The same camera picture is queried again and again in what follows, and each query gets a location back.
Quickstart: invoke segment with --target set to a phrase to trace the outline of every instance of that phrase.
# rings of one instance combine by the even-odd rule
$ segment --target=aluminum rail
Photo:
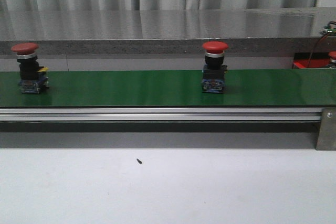
[[[324,107],[141,107],[0,109],[2,122],[47,121],[311,121]]]

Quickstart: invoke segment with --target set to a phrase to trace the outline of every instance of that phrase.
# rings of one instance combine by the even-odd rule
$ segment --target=red mushroom button
[[[38,44],[35,43],[22,43],[12,46],[11,50],[18,55],[30,55],[38,48]]]
[[[203,44],[203,48],[209,54],[221,54],[225,49],[228,49],[229,46],[227,43],[220,41],[209,41]]]
[[[331,51],[328,54],[332,59],[336,60],[336,51]]]

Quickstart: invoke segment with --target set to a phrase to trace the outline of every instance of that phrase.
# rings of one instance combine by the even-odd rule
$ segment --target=metal bracket
[[[336,151],[336,109],[324,109],[316,149]]]

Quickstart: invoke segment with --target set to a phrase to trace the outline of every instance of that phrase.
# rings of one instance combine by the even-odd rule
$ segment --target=gray countertop
[[[336,8],[0,12],[0,54],[22,41],[41,54],[199,53],[209,39],[230,52],[307,52],[331,20]]]

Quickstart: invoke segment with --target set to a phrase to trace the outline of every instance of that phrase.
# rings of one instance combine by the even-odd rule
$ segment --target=conveyor
[[[50,72],[50,90],[21,94],[0,73],[0,121],[317,122],[318,150],[336,150],[336,71],[230,70],[224,94],[202,93],[201,71]]]

